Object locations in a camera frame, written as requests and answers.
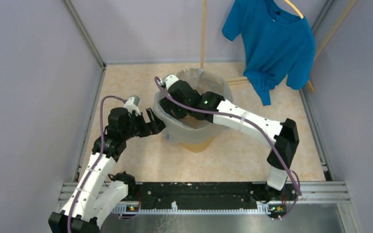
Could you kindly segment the light blue plastic trash bag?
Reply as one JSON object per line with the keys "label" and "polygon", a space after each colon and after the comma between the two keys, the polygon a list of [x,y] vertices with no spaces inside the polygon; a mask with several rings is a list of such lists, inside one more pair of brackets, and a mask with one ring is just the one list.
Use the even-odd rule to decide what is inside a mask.
{"label": "light blue plastic trash bag", "polygon": [[[186,81],[199,94],[211,91],[233,102],[231,89],[225,78],[200,68],[187,68],[175,74],[179,80]],[[165,98],[160,91],[156,92],[152,110],[164,122],[162,131],[164,139],[173,143],[200,144],[228,130],[228,127],[196,120],[191,116],[176,119],[165,113],[159,101]]]}

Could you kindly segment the yellow slatted trash bin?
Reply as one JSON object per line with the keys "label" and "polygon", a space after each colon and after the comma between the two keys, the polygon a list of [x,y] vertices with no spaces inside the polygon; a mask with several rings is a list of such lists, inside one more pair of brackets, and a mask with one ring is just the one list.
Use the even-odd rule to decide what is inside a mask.
{"label": "yellow slatted trash bin", "polygon": [[[207,121],[197,120],[191,116],[186,116],[181,122],[194,129],[202,128],[207,123]],[[206,150],[214,139],[215,137],[212,137],[205,141],[201,140],[198,144],[179,143],[179,145],[191,152],[199,153]]]}

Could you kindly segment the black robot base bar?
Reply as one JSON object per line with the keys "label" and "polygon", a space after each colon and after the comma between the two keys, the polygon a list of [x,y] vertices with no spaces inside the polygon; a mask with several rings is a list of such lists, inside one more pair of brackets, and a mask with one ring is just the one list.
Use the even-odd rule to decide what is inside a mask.
{"label": "black robot base bar", "polygon": [[264,182],[145,182],[130,186],[125,201],[141,204],[142,210],[256,209],[258,205],[295,200],[292,184],[277,191]]}

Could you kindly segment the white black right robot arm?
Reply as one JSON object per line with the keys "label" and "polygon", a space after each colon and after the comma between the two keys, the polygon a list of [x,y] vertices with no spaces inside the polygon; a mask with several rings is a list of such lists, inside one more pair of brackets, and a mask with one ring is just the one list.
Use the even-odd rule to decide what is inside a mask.
{"label": "white black right robot arm", "polygon": [[169,76],[165,80],[155,78],[155,83],[165,96],[160,105],[176,119],[191,116],[237,130],[270,147],[267,157],[270,171],[265,187],[269,199],[278,200],[285,194],[287,180],[291,181],[295,194],[302,194],[295,173],[290,170],[300,142],[294,120],[287,118],[281,122],[258,116],[217,93],[207,91],[200,94],[176,76]]}

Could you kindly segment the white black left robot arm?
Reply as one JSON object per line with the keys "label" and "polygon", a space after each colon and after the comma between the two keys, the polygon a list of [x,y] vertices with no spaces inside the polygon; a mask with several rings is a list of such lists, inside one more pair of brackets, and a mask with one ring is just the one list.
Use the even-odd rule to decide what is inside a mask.
{"label": "white black left robot arm", "polygon": [[59,212],[51,213],[49,226],[54,233],[98,233],[106,218],[121,200],[136,196],[135,179],[123,172],[102,194],[108,174],[126,149],[127,140],[159,134],[165,124],[147,108],[149,122],[141,113],[124,107],[108,116],[104,134],[94,143],[89,163],[71,197]]}

